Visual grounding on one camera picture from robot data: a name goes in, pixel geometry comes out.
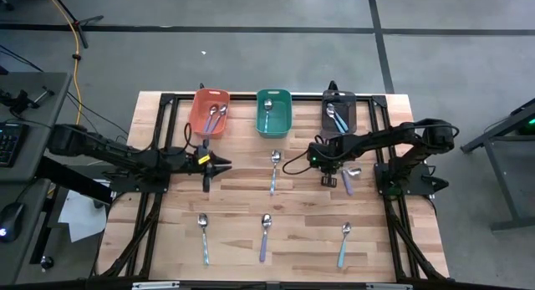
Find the yellow label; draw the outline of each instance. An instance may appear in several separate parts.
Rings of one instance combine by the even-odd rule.
[[[199,165],[202,165],[202,164],[206,163],[209,160],[210,160],[210,155],[205,155],[202,158],[200,158],[198,162],[199,162]]]

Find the concrete floor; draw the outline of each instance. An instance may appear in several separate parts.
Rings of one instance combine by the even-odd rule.
[[[79,18],[106,24],[261,27],[372,27],[368,0],[64,0]],[[377,0],[383,28],[535,28],[535,0]],[[62,23],[46,0],[15,0],[0,21]],[[374,35],[276,33],[88,33],[79,82],[84,102],[124,128],[140,90],[193,90],[200,82],[236,91],[321,92],[331,79],[356,93],[384,93]],[[66,32],[0,31],[0,43],[47,71],[71,71]],[[397,94],[415,119],[450,121],[457,146],[533,98],[533,37],[385,36]],[[0,54],[0,64],[29,71]],[[66,102],[60,122],[74,121]],[[120,132],[92,119],[100,133]],[[69,160],[86,164],[87,159]],[[432,157],[451,185],[437,195],[438,221],[453,278],[534,288],[535,228],[492,234],[509,214],[483,150]],[[66,242],[65,232],[54,237]],[[51,245],[57,266],[24,268],[20,282],[86,277],[96,238]]]

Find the tripod stand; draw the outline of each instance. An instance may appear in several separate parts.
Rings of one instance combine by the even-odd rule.
[[[80,39],[82,40],[82,44],[84,45],[84,48],[89,48],[89,45],[87,44],[87,39],[85,39],[85,36],[84,36],[84,30],[82,30],[82,24],[85,26],[91,22],[98,22],[100,19],[104,18],[104,15],[99,15],[99,16],[95,16],[92,18],[86,18],[86,19],[82,19],[81,21],[79,21],[78,19],[74,17],[74,15],[70,12],[70,10],[67,8],[67,6],[65,6],[65,4],[61,0],[56,0],[56,1],[58,1],[58,3],[65,10],[65,12],[72,18],[73,27],[74,29],[76,29],[76,31],[78,31],[78,34],[80,36]]]

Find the keyboard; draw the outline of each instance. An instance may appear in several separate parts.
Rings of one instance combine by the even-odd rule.
[[[13,167],[27,131],[24,124],[0,123],[0,168]]]

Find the wooden tabletop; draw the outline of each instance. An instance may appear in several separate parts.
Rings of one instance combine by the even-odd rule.
[[[130,127],[129,145],[142,148],[150,143],[161,92],[141,92]],[[412,121],[407,95],[386,95],[392,125]],[[232,101],[227,128],[210,148],[232,161],[232,169],[211,184],[210,193],[201,190],[200,176],[172,176],[164,195],[151,279],[230,280],[284,282],[393,282],[395,280],[385,209],[377,195],[372,166],[373,151],[355,161],[362,168],[353,181],[355,193],[347,196],[339,178],[337,188],[319,184],[319,170],[298,176],[282,172],[282,164],[299,155],[320,131],[320,102],[294,102],[293,128],[280,140],[262,139],[255,130],[256,102]],[[184,125],[191,101],[182,101],[178,110],[173,145],[183,146]],[[166,113],[164,126],[169,119]],[[368,106],[357,103],[357,134],[371,131]],[[193,137],[197,145],[200,139]],[[408,145],[396,146],[398,155]],[[275,196],[269,195],[273,165],[272,150],[283,152],[277,168]],[[306,168],[303,157],[288,166]],[[99,271],[107,269],[132,237],[139,194],[126,194],[110,212],[100,248]],[[422,197],[407,197],[413,237],[436,269],[448,276],[446,259],[435,213]],[[203,265],[202,233],[197,226],[199,213],[208,215],[206,229],[210,266]],[[261,218],[273,217],[268,233],[265,263],[258,261],[262,241]],[[344,267],[337,268],[342,241],[342,225],[353,229],[347,238]],[[409,274],[405,246],[401,244],[404,269]],[[144,243],[140,246],[143,256]],[[139,270],[143,257],[138,257]]]

